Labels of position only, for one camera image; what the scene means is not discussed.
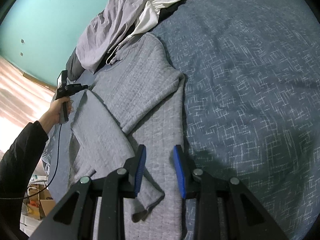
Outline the person's left forearm black sleeve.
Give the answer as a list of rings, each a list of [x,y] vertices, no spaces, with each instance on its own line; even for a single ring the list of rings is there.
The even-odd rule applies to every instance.
[[[47,140],[38,121],[29,123],[1,159],[1,220],[11,228],[20,228],[22,198]]]

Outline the person's left hand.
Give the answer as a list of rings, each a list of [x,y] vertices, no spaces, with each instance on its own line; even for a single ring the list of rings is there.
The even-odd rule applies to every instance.
[[[67,113],[71,113],[72,111],[72,103],[70,97],[63,97],[57,100],[54,100],[46,113],[44,113],[40,119],[39,123],[42,126],[43,130],[48,134],[50,130],[59,123],[60,120],[60,111],[63,107],[63,104],[66,103]]]

